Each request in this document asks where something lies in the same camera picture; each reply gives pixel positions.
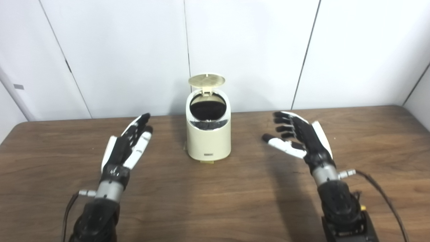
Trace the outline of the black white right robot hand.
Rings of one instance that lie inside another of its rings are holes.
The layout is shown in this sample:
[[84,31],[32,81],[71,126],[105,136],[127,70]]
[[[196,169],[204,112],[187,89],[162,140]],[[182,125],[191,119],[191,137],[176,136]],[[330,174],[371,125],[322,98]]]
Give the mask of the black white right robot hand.
[[336,167],[328,139],[318,121],[309,123],[293,112],[273,113],[273,122],[281,124],[275,130],[281,137],[265,133],[262,140],[288,155],[301,158],[310,172],[318,167]]

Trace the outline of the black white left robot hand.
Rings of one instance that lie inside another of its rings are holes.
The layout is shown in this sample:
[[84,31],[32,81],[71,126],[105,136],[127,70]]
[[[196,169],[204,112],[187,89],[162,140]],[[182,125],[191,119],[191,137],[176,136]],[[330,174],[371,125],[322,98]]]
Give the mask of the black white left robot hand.
[[120,136],[109,138],[102,159],[100,182],[117,182],[126,189],[131,170],[141,159],[152,138],[153,128],[147,124],[150,117],[150,113],[138,116]]

